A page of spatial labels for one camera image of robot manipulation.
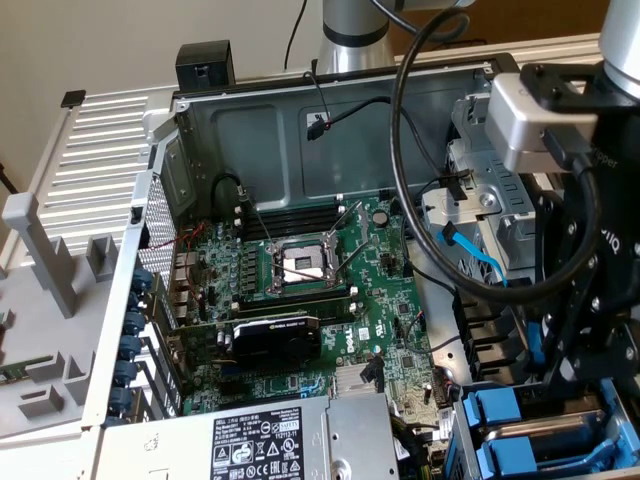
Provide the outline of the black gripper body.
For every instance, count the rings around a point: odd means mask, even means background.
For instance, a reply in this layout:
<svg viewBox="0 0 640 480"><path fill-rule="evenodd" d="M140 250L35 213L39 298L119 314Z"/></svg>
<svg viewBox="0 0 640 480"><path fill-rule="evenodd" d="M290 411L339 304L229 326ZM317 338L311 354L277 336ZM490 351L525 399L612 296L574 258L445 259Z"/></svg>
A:
<svg viewBox="0 0 640 480"><path fill-rule="evenodd" d="M613 313L639 303L639 115L602 117L593 138L602 199L599 311Z"/></svg>

